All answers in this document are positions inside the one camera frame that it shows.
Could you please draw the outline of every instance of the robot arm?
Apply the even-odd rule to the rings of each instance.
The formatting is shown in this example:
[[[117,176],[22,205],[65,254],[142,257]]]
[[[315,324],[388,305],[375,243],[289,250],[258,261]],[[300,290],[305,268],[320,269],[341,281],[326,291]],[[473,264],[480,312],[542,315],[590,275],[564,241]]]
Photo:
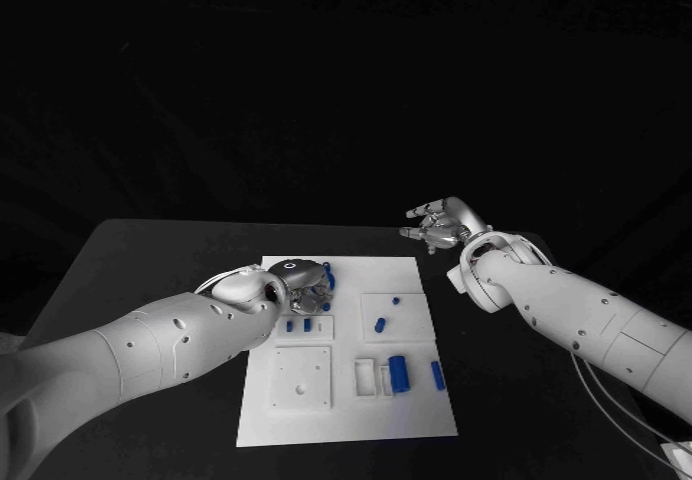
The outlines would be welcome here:
[[[460,265],[447,274],[460,293],[469,293],[488,312],[514,303],[529,328],[692,424],[691,332],[553,266],[522,236],[495,232],[459,202],[450,197],[407,212],[410,218],[426,219],[420,229],[400,232],[436,248],[465,244]],[[473,222],[469,228],[466,219]]]
[[[28,480],[62,439],[117,405],[261,345],[284,311],[326,308],[329,268],[281,263],[273,269],[292,271],[289,282],[250,266],[199,294],[165,298],[103,327],[0,356],[0,480]]]

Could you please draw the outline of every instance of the small blue part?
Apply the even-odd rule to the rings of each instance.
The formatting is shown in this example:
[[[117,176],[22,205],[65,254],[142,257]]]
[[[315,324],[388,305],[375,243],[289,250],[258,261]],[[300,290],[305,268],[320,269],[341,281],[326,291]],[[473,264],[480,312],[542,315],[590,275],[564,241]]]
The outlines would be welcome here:
[[[433,362],[433,375],[436,377],[437,389],[444,390],[443,369],[440,368],[440,362]]]
[[[378,333],[382,333],[382,330],[385,329],[385,323],[387,320],[384,318],[378,318],[378,323],[375,324],[375,331]]]
[[[407,359],[403,355],[390,357],[390,376],[392,377],[394,393],[404,393],[411,390],[408,384]]]

